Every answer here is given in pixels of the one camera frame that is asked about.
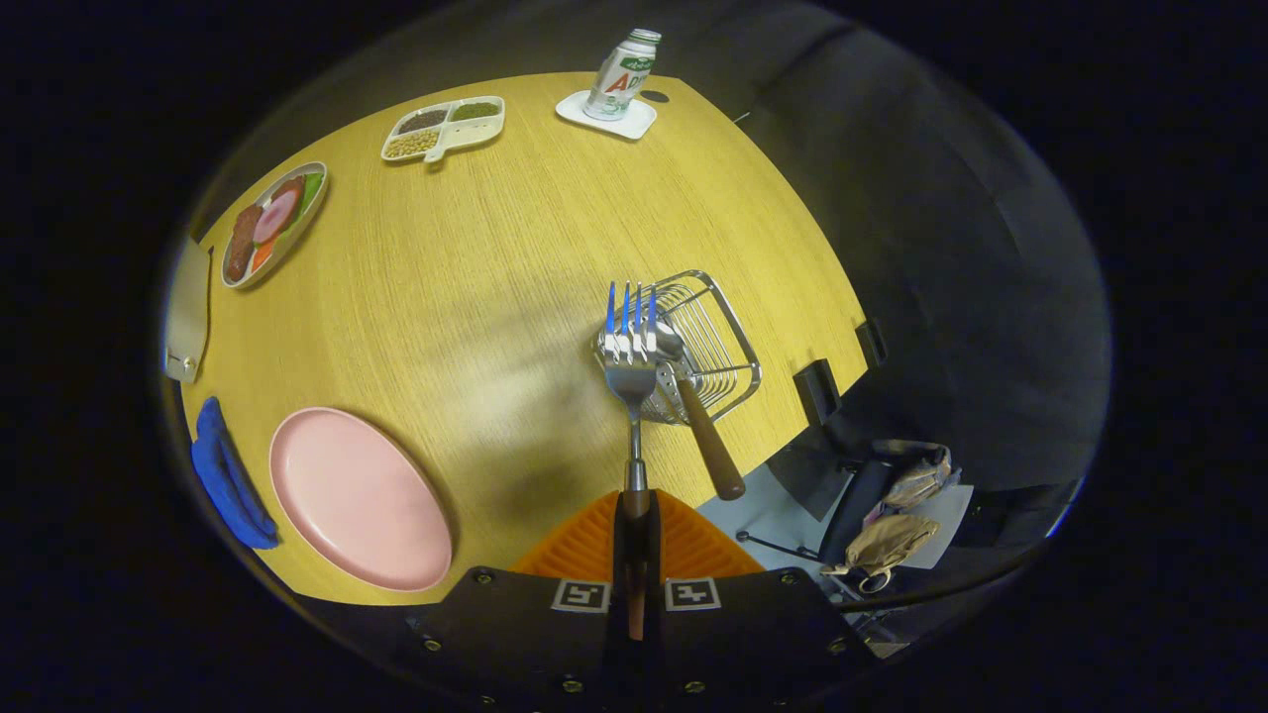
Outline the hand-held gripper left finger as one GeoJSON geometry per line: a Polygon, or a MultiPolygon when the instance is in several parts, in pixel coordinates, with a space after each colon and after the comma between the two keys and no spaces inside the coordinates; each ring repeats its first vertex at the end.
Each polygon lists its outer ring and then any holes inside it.
{"type": "Polygon", "coordinates": [[[476,565],[415,631],[415,672],[474,709],[607,709],[628,644],[623,501],[607,497],[602,576],[476,565]]]}

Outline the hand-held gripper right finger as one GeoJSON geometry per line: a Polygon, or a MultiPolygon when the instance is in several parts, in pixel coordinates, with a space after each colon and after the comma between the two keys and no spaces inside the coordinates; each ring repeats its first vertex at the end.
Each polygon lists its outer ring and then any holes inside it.
{"type": "Polygon", "coordinates": [[[645,533],[639,672],[645,709],[820,709],[877,658],[805,568],[670,576],[657,494],[645,533]]]}

